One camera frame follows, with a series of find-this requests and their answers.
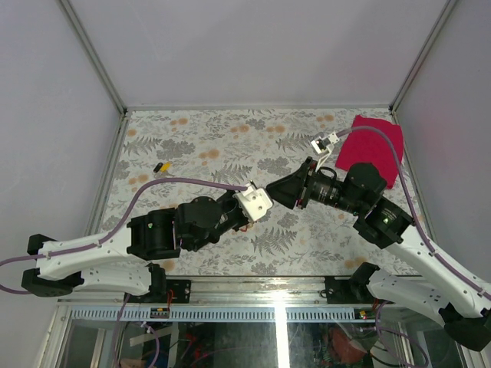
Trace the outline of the yellow key tag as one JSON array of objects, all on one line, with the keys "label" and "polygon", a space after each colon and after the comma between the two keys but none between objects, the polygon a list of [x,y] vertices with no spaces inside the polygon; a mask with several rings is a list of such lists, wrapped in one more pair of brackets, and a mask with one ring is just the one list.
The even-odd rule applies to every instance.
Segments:
[{"label": "yellow key tag", "polygon": [[161,172],[165,172],[166,170],[168,170],[171,166],[171,163],[164,163],[161,167],[160,167],[160,171]]}]

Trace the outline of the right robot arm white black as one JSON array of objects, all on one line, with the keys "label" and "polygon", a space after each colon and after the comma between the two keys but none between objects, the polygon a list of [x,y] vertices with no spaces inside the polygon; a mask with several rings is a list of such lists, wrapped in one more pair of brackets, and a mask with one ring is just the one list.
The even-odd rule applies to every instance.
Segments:
[{"label": "right robot arm white black", "polygon": [[308,157],[298,170],[267,185],[274,201],[304,209],[309,202],[356,216],[354,229],[367,242],[390,252],[429,282],[404,281],[374,264],[351,277],[358,302],[392,301],[430,318],[461,346],[480,352],[490,343],[490,284],[431,241],[417,220],[384,198],[386,182],[371,163],[355,163],[340,181]]}]

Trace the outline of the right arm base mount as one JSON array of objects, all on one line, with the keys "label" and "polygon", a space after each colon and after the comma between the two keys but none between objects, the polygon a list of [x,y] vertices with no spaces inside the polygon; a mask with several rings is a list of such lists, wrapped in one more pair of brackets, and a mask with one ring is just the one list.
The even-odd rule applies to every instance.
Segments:
[{"label": "right arm base mount", "polygon": [[372,304],[375,297],[367,286],[370,277],[380,268],[364,262],[348,278],[325,276],[325,287],[319,292],[328,304]]}]

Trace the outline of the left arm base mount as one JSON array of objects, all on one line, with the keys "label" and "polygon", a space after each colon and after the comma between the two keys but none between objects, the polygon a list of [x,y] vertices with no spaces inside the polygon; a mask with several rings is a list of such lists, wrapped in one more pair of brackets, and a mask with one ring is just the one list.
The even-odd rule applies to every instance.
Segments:
[{"label": "left arm base mount", "polygon": [[188,304],[191,295],[192,281],[189,279],[170,279],[166,278],[166,272],[158,264],[149,264],[145,267],[144,276],[149,277],[149,281],[143,283],[143,293],[124,293],[124,297],[129,297],[130,303],[151,304]]}]

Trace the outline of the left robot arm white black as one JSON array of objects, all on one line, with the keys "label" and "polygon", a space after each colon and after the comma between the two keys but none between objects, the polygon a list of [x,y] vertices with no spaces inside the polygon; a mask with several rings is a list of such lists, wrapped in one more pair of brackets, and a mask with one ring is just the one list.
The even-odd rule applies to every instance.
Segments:
[{"label": "left robot arm white black", "polygon": [[33,235],[28,253],[37,261],[24,271],[21,286],[38,297],[109,291],[124,293],[131,303],[163,303],[169,290],[159,261],[215,244],[228,231],[257,222],[271,207],[263,189],[249,188],[218,199],[200,196],[134,217],[118,230],[71,241]]}]

